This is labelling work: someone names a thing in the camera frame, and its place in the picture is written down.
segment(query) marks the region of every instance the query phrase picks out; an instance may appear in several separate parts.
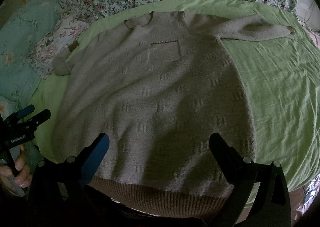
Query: sweater sleeve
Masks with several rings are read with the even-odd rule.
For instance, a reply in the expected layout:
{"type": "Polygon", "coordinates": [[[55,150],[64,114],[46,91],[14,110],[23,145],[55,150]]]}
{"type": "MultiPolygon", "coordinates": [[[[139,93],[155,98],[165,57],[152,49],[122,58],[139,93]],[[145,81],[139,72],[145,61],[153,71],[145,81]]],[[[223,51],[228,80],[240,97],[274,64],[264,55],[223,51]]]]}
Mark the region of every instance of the sweater sleeve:
{"type": "Polygon", "coordinates": [[[246,41],[263,41],[280,37],[294,39],[293,27],[271,24],[258,15],[232,20],[217,16],[206,17],[211,15],[202,15],[204,16],[202,18],[197,16],[199,15],[188,14],[188,25],[191,26],[191,29],[195,28],[199,33],[206,35],[218,35],[220,38],[246,41]]]}

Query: bed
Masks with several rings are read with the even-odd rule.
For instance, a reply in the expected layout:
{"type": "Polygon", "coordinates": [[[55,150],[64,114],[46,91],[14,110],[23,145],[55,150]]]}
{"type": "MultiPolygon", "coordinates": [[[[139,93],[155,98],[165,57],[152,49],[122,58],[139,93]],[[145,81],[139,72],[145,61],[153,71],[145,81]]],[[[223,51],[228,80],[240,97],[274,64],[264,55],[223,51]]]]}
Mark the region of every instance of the bed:
{"type": "MultiPolygon", "coordinates": [[[[35,23],[36,18],[31,19],[35,24],[35,31],[22,33],[23,39],[28,39],[28,45],[24,46],[22,51],[23,56],[15,58],[7,49],[1,50],[4,67],[7,69],[2,68],[3,75],[6,76],[7,82],[11,82],[14,88],[19,90],[12,95],[12,89],[3,90],[1,87],[3,109],[13,111],[27,103],[36,105],[35,112],[49,109],[52,117],[38,128],[33,143],[39,147],[43,156],[55,161],[50,139],[54,134],[55,117],[68,85],[68,76],[59,77],[51,74],[50,61],[66,47],[63,44],[78,39],[79,46],[73,52],[76,55],[98,33],[113,28],[132,16],[139,17],[152,11],[185,11],[227,18],[258,14],[273,24],[294,27],[295,40],[223,40],[223,44],[239,70],[250,100],[256,130],[256,162],[270,164],[273,160],[278,160],[284,169],[288,189],[293,191],[320,173],[317,119],[320,84],[317,64],[320,62],[320,50],[298,23],[294,15],[295,4],[295,0],[30,0],[29,5],[25,6],[26,10],[30,10],[30,6],[47,8],[54,5],[56,12],[52,14],[52,22],[49,25],[40,26],[35,23]],[[58,18],[62,21],[54,27],[58,18]],[[66,19],[69,19],[65,22],[67,25],[62,28],[61,24],[66,19]],[[46,36],[50,31],[59,29],[62,29],[59,35],[46,36]],[[9,70],[11,63],[16,64],[17,70],[9,70]],[[10,71],[15,71],[19,78],[11,77],[10,71]]],[[[11,18],[13,22],[25,22],[25,19],[21,19],[21,13],[15,17],[11,18]]],[[[248,207],[252,205],[257,188],[258,186],[255,186],[248,200],[248,207]]],[[[128,204],[128,201],[121,198],[115,199],[128,204]]]]}

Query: knit sweater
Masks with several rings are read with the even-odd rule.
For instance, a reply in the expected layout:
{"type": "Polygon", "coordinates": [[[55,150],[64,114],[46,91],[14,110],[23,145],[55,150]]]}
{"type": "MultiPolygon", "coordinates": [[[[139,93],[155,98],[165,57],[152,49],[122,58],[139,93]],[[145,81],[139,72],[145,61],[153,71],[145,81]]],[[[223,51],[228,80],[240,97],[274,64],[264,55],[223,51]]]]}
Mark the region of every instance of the knit sweater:
{"type": "Polygon", "coordinates": [[[107,133],[93,187],[147,213],[210,219],[232,191],[210,134],[255,160],[249,101],[220,38],[278,37],[293,39],[257,15],[151,13],[100,33],[68,62],[58,56],[55,72],[70,78],[51,143],[56,159],[107,133]]]}

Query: chest pocket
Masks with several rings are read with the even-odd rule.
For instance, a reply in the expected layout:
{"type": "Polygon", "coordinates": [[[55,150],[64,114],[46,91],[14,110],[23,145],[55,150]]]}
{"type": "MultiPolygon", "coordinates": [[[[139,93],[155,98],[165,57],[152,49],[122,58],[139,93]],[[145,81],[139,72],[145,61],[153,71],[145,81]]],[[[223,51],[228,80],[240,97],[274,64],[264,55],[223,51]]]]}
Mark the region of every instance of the chest pocket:
{"type": "Polygon", "coordinates": [[[148,51],[148,64],[172,62],[181,57],[178,40],[151,43],[148,51]]]}

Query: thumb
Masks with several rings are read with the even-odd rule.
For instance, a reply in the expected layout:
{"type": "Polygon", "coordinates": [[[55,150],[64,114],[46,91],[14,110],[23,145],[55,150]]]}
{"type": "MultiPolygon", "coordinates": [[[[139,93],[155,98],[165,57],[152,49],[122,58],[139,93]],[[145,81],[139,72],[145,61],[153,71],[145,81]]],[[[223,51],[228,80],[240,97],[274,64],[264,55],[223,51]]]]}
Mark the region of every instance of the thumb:
{"type": "Polygon", "coordinates": [[[12,171],[10,169],[10,167],[0,164],[0,175],[1,176],[11,176],[12,175],[12,171]]]}

